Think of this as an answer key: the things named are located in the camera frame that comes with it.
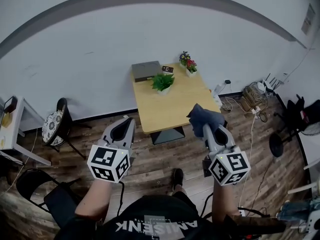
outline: white desk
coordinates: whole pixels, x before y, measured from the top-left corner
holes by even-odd
[[[17,97],[18,102],[16,104],[16,108],[15,110],[11,113],[12,116],[12,122],[11,124],[5,128],[3,126],[1,126],[0,128],[0,141],[2,139],[4,139],[4,146],[1,147],[0,146],[0,151],[1,150],[16,150],[42,164],[45,164],[47,166],[51,166],[51,162],[34,154],[31,153],[29,150],[25,149],[24,147],[20,146],[17,144],[17,138],[18,138],[18,134],[24,135],[23,132],[21,132],[19,130],[19,126],[20,126],[20,122],[21,122],[21,118],[22,118],[22,114],[24,109],[26,109],[26,111],[28,111],[30,113],[30,115],[36,120],[38,121],[41,125],[44,123],[44,119],[27,103],[27,101],[19,96]],[[1,155],[3,155],[4,157],[8,157],[9,159],[13,160],[14,162],[17,163],[21,163],[22,161],[8,155],[5,154],[3,152],[1,152]]]

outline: gray box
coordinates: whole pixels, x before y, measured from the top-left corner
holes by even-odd
[[[150,80],[156,74],[161,74],[162,69],[159,61],[150,61],[132,65],[132,73],[135,82]]]

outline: black shoe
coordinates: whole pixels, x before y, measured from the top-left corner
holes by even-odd
[[[175,190],[176,185],[182,186],[183,180],[184,180],[184,172],[180,168],[174,169],[172,174],[172,189]]]

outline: red flower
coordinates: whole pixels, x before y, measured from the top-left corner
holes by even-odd
[[[196,66],[197,64],[195,63],[195,61],[194,60],[192,60],[192,59],[188,59],[187,61],[186,61],[186,66],[189,68],[189,67],[191,67],[191,66]]]

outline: potted plant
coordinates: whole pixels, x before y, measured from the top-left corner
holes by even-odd
[[[187,66],[187,60],[190,60],[191,57],[187,51],[183,51],[179,57],[180,65],[185,69]]]
[[[195,63],[194,60],[192,59],[188,59],[186,61],[186,74],[188,75],[188,77],[194,77],[197,74],[197,68],[196,68],[197,64]]]
[[[156,89],[160,95],[166,95],[174,83],[173,76],[173,74],[157,74],[152,78],[152,89]]]

